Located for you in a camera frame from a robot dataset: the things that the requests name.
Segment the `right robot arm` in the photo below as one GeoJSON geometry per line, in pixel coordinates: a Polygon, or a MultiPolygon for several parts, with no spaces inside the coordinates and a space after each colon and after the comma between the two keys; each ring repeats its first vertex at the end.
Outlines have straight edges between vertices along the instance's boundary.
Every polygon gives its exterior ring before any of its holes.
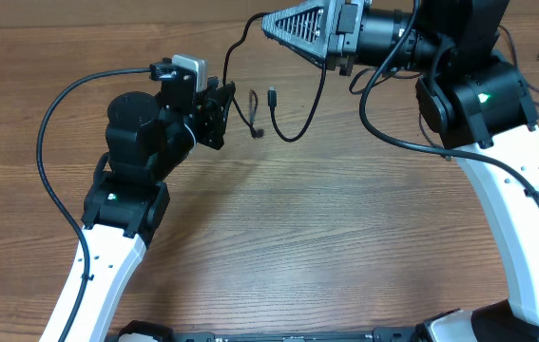
{"type": "Polygon", "coordinates": [[[374,341],[539,341],[539,116],[519,69],[496,49],[504,1],[306,1],[265,15],[265,35],[323,71],[413,71],[418,110],[479,198],[507,279],[506,300],[441,313],[374,341]]]}

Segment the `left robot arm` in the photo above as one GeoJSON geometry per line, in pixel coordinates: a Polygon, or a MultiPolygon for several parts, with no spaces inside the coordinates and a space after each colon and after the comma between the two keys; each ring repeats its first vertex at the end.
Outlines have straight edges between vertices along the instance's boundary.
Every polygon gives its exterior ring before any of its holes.
{"type": "Polygon", "coordinates": [[[198,145],[219,150],[235,85],[217,78],[196,84],[191,71],[161,78],[156,95],[133,91],[107,107],[108,150],[98,160],[79,221],[59,200],[37,138],[40,179],[72,226],[77,250],[65,286],[41,338],[102,341],[125,287],[142,263],[170,201],[166,177],[198,145]]]}

